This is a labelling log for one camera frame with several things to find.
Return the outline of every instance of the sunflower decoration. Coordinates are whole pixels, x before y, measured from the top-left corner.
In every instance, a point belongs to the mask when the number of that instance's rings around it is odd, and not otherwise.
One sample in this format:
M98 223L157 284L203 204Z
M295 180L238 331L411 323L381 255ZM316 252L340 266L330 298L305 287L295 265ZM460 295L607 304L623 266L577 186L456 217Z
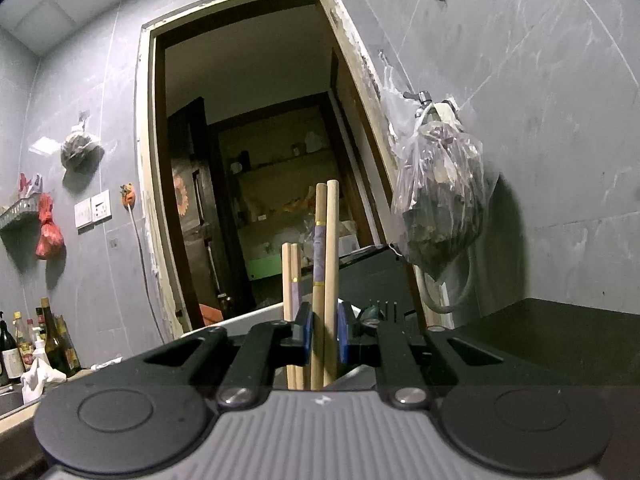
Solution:
M174 175L175 201L178 205L178 214L185 216L189 208L189 196L187 195L187 187L184 180L179 174Z

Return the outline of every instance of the wall socket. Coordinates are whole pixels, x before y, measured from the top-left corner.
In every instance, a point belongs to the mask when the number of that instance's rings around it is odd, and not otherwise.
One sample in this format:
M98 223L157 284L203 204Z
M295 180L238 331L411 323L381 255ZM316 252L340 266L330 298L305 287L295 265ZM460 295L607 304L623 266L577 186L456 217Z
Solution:
M86 227L94 222L92 220L90 198L82 200L82 202L78 202L74 206L74 218L76 219L76 229Z
M92 222L98 222L111 216L111 202L109 200L109 190L91 198Z

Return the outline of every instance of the open door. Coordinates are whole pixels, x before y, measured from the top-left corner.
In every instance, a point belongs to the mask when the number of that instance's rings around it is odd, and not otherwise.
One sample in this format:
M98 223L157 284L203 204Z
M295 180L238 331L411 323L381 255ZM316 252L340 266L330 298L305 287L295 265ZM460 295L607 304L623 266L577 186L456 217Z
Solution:
M255 302L220 147L207 134L202 97L168 118L168 137L180 228L198 302L220 309L225 319L251 311Z

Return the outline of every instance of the wooden stick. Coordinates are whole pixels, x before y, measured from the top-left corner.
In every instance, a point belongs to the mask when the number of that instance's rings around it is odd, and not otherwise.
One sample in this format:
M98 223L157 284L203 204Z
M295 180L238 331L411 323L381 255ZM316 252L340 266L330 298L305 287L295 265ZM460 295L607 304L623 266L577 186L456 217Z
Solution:
M302 276L302 264L300 262L301 248L298 244L291 245L291 310L294 319L300 309L300 277ZM296 389L305 389L305 369L302 366L295 366Z
M324 386L336 380L338 346L335 339L335 309L338 303L338 220L340 187L326 183L326 258L324 279Z
M293 321L291 298L291 244L282 245L282 310L285 321ZM296 389L296 371L294 365L287 365L287 387Z
M316 185L316 228L314 231L314 338L311 354L311 389L324 386L324 259L326 257L326 184Z

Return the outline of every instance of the red bag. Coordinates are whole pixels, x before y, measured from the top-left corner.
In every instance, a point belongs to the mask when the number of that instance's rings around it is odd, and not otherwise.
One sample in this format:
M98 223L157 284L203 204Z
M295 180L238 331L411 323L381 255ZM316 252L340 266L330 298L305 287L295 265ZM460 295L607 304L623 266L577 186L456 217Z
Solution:
M60 252L65 246L65 239L62 237L60 228L53 223L53 200L43 193L38 202L38 218L40 219L40 240L36 249L36 256L41 260L49 260Z

